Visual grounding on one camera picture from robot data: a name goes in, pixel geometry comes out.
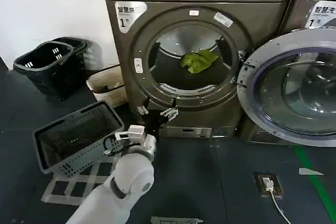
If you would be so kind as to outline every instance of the gray plastic basket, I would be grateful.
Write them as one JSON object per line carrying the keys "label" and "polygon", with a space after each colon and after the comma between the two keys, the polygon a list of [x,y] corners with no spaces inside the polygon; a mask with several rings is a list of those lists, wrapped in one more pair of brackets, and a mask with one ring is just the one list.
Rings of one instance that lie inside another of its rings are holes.
{"label": "gray plastic basket", "polygon": [[[103,140],[124,124],[106,102],[101,101],[56,120],[34,132],[34,146],[43,173],[72,177],[104,156]],[[114,141],[113,151],[122,149]]]}

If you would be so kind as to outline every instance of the white sticker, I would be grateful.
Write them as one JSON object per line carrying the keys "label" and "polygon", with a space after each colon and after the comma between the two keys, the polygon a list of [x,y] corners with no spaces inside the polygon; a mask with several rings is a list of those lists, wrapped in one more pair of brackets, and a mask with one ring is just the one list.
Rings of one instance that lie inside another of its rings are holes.
{"label": "white sticker", "polygon": [[221,13],[216,13],[214,19],[226,27],[230,27],[233,24],[233,21],[231,19],[229,19],[228,17],[224,16]]}
{"label": "white sticker", "polygon": [[189,16],[198,16],[199,15],[199,10],[190,10],[189,11]]}
{"label": "white sticker", "polygon": [[118,18],[119,29],[126,34],[134,22],[147,10],[147,5],[139,1],[118,1],[115,11]]}
{"label": "white sticker", "polygon": [[134,59],[134,68],[135,68],[136,73],[143,73],[142,60],[140,58]]}
{"label": "white sticker", "polygon": [[336,2],[319,1],[311,10],[305,28],[336,26]]}

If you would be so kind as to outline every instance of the white wall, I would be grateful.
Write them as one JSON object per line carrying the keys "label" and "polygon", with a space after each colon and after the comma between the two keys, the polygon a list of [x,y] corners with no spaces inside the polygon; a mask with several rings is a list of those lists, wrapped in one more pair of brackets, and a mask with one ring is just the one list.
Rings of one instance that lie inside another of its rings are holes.
{"label": "white wall", "polygon": [[105,0],[0,0],[0,57],[15,58],[57,37],[94,42],[91,69],[118,63]]}

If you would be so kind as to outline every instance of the green towel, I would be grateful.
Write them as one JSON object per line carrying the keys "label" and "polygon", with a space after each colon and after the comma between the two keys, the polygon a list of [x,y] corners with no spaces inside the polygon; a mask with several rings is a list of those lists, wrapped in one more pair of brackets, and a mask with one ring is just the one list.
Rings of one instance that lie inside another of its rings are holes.
{"label": "green towel", "polygon": [[187,67],[190,73],[200,73],[211,66],[218,55],[210,50],[200,50],[195,54],[186,54],[182,57],[180,66]]}

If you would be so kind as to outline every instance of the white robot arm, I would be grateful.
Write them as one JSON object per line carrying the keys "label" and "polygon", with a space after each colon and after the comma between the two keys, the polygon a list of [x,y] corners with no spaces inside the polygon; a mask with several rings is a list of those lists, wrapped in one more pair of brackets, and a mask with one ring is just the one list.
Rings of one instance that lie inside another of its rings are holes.
{"label": "white robot arm", "polygon": [[[117,162],[115,170],[104,184],[96,187],[83,201],[67,224],[124,224],[130,210],[154,183],[154,160],[159,127],[178,115],[176,101],[165,111],[148,111],[138,107],[145,126],[131,125],[115,139],[129,140],[129,148]],[[113,153],[106,148],[106,155]]]}

